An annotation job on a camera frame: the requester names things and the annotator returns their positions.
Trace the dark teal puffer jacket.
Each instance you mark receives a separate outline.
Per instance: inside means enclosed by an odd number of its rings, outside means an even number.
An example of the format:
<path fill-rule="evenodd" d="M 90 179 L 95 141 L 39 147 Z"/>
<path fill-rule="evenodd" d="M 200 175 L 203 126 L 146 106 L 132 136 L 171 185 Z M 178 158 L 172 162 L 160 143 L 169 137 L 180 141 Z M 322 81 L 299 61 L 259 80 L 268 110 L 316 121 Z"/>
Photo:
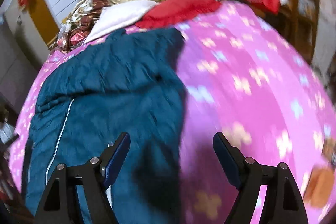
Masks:
<path fill-rule="evenodd" d="M 25 204 L 31 213 L 57 164 L 84 164 L 127 132 L 130 150 L 111 190 L 118 221 L 179 222 L 186 91 L 175 67 L 183 45 L 175 28 L 120 29 L 47 77 L 27 142 Z"/>

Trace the orange brown box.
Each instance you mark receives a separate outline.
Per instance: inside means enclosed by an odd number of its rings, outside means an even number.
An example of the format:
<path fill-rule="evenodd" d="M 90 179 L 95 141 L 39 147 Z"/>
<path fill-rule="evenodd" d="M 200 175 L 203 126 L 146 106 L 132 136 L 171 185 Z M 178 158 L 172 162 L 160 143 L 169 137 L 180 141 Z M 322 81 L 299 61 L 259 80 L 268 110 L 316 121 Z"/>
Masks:
<path fill-rule="evenodd" d="M 330 198 L 334 182 L 335 174 L 331 168 L 315 166 L 303 195 L 304 203 L 315 208 L 323 208 Z"/>

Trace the pink floral bed sheet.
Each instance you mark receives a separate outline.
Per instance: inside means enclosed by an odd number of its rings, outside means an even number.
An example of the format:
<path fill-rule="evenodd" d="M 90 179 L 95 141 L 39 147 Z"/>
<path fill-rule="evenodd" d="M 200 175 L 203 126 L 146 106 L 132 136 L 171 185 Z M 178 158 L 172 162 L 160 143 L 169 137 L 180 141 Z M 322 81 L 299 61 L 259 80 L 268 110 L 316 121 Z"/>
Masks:
<path fill-rule="evenodd" d="M 303 196 L 312 169 L 329 167 L 323 142 L 335 112 L 318 77 L 280 34 L 246 5 L 225 3 L 176 25 L 185 38 L 177 74 L 187 88 L 180 145 L 182 223 L 222 223 L 234 202 L 212 148 L 221 131 L 261 164 L 288 164 Z M 306 204 L 319 223 L 335 204 Z"/>

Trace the grey refrigerator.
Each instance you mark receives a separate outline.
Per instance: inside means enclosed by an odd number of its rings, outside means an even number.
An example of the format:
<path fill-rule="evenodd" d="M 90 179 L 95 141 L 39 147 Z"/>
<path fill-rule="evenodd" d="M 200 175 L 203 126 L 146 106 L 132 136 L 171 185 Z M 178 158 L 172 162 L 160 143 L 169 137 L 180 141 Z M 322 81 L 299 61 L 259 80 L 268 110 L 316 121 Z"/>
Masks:
<path fill-rule="evenodd" d="M 1 15 L 1 99 L 18 114 L 37 76 Z"/>

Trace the brown patterned blanket pile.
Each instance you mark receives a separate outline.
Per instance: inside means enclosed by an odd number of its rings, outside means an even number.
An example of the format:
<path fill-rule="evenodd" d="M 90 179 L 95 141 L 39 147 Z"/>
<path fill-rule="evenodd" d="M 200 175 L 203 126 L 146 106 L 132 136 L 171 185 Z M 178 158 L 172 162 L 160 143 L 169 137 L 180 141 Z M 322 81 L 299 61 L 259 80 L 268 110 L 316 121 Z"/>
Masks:
<path fill-rule="evenodd" d="M 107 0 L 82 0 L 62 22 L 57 35 L 57 45 L 65 52 L 79 46 L 99 20 L 102 9 L 109 6 Z"/>

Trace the white folded towel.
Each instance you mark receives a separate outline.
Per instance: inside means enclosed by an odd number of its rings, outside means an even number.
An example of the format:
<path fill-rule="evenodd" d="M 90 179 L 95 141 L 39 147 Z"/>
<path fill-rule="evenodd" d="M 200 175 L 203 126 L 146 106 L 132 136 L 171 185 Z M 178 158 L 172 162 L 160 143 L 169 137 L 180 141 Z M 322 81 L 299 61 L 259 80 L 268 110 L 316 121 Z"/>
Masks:
<path fill-rule="evenodd" d="M 135 0 L 104 7 L 84 43 L 91 42 L 115 30 L 138 22 L 156 5 L 158 3 L 155 1 Z"/>

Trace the red ruffled pillow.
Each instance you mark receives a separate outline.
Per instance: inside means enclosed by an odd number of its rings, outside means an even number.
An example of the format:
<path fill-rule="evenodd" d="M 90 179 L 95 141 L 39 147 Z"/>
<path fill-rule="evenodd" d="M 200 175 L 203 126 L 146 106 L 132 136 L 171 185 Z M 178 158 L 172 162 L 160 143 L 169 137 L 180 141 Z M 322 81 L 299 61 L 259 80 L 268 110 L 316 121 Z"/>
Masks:
<path fill-rule="evenodd" d="M 215 12 L 221 7 L 217 0 L 166 0 L 150 9 L 135 23 L 138 28 L 162 28 Z"/>

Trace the wooden chair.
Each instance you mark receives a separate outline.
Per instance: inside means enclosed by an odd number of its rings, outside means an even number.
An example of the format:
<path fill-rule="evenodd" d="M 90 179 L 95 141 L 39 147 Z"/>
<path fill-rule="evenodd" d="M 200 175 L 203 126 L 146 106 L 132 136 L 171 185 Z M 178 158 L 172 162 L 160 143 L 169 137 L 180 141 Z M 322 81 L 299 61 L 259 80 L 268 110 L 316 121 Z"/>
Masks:
<path fill-rule="evenodd" d="M 320 0 L 288 0 L 281 6 L 285 17 L 284 36 L 310 65 L 315 52 Z"/>

